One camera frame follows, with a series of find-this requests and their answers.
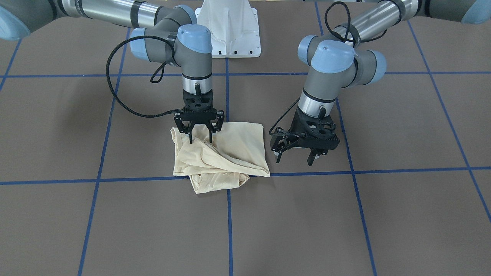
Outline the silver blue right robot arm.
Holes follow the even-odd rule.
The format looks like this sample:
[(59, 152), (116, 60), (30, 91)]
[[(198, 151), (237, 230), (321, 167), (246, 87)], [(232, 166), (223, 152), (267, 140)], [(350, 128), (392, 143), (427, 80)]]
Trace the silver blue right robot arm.
[(190, 141), (197, 124), (207, 127), (210, 142), (213, 134), (221, 131), (224, 113), (213, 107), (211, 34), (198, 24), (192, 8), (166, 8), (137, 0), (2, 0), (0, 6), (1, 38), (9, 41), (25, 38), (63, 17), (89, 18), (131, 28), (129, 38), (109, 55), (107, 80), (113, 56), (125, 45), (130, 46), (135, 57), (158, 62), (156, 73), (163, 73), (166, 65), (180, 67), (183, 108), (154, 117), (173, 114), (177, 129)]

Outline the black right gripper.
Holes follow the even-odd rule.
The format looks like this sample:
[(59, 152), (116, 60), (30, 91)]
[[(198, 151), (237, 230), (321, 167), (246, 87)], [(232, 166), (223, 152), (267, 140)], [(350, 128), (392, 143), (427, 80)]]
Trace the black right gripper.
[(209, 143), (213, 143), (213, 135), (221, 131), (225, 118), (224, 111), (213, 107), (213, 91), (200, 95), (183, 91), (183, 100), (183, 110), (174, 115), (179, 132), (187, 134), (192, 144), (194, 126), (205, 124), (209, 130)]

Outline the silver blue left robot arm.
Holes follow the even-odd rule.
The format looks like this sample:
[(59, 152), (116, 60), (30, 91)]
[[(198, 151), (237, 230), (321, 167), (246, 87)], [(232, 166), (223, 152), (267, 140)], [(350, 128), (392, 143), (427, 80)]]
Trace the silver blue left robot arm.
[(292, 148), (307, 148), (308, 165), (319, 156), (336, 149), (340, 143), (330, 112), (342, 89), (379, 81), (387, 70), (382, 53), (357, 51), (362, 43), (381, 38), (388, 28), (415, 16), (480, 24), (490, 19), (489, 0), (379, 0), (377, 5), (351, 17), (334, 28), (327, 26), (323, 36), (309, 35), (301, 40), (297, 55), (309, 66), (307, 79), (298, 100), (289, 129), (270, 128), (270, 148), (279, 163), (282, 154)]

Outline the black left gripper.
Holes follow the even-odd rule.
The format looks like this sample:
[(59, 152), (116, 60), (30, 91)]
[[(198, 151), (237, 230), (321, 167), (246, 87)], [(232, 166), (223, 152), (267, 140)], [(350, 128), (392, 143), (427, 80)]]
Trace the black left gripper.
[(303, 113), (299, 108), (293, 116), (288, 130), (277, 127), (280, 120), (293, 108), (288, 108), (270, 128), (270, 148), (275, 152), (276, 163), (279, 164), (282, 153), (291, 148), (310, 148), (307, 164), (312, 166), (317, 155), (326, 155), (328, 150), (338, 147), (340, 140), (335, 133), (336, 124), (324, 106), (318, 108), (316, 117)]

